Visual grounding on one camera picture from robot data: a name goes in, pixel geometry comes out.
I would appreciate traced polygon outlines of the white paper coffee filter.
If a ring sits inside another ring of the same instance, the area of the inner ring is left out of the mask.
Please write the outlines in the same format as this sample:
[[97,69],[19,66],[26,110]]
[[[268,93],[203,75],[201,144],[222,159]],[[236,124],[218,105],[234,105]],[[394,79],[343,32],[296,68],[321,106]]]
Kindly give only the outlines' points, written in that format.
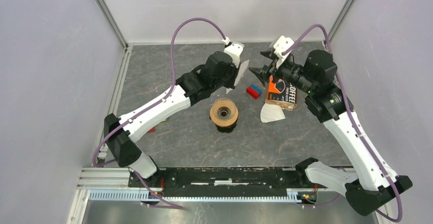
[[234,80],[234,88],[226,88],[226,94],[228,94],[231,90],[236,88],[236,86],[240,82],[241,78],[244,76],[245,71],[248,69],[249,62],[250,62],[250,60],[246,60],[239,65],[238,73],[237,73],[236,78]]

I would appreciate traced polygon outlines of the orange black coffee filter box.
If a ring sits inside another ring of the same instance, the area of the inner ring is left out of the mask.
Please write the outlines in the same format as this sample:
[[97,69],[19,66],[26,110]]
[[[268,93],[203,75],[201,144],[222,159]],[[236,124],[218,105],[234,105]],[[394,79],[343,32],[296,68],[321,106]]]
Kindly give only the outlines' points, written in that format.
[[274,82],[273,77],[269,78],[266,100],[284,101],[298,103],[298,89],[291,83],[279,79]]

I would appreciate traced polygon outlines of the paper coffee filters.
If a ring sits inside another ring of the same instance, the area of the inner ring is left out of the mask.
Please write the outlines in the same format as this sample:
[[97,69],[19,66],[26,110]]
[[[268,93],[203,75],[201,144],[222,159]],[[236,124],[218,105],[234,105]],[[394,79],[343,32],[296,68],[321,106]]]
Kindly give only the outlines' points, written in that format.
[[296,107],[296,103],[284,102],[284,101],[274,101],[266,100],[267,104],[279,106],[282,110],[293,111]]

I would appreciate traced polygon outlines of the dark green glass dripper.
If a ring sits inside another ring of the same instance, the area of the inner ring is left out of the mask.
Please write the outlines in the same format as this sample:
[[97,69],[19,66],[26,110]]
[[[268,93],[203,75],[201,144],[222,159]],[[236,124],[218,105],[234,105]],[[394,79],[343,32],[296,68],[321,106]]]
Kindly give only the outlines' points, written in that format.
[[214,123],[217,130],[222,133],[231,133],[238,121],[238,117],[228,114],[225,116],[209,116],[209,119]]

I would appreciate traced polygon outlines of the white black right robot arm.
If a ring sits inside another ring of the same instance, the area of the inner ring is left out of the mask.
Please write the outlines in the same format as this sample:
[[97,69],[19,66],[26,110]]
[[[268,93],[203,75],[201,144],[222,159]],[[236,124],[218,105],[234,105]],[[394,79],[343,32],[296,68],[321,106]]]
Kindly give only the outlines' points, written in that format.
[[350,160],[348,173],[308,158],[295,167],[295,181],[301,187],[318,184],[343,195],[352,209],[362,216],[379,210],[412,187],[408,176],[397,174],[386,164],[362,128],[342,85],[334,83],[338,67],[332,54],[311,51],[303,65],[290,58],[279,60],[272,51],[261,54],[271,63],[250,71],[261,83],[282,80],[306,93],[308,110],[335,137]]

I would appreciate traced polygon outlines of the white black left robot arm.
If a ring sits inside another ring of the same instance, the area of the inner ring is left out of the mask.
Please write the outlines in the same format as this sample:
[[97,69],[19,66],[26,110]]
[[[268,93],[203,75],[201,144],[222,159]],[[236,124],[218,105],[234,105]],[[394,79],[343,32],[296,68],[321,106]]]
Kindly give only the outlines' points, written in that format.
[[175,85],[140,108],[117,117],[104,119],[104,136],[119,167],[138,172],[148,187],[160,182],[158,167],[136,142],[151,128],[173,114],[207,99],[221,87],[234,88],[239,57],[227,52],[211,54],[205,64],[176,79]]

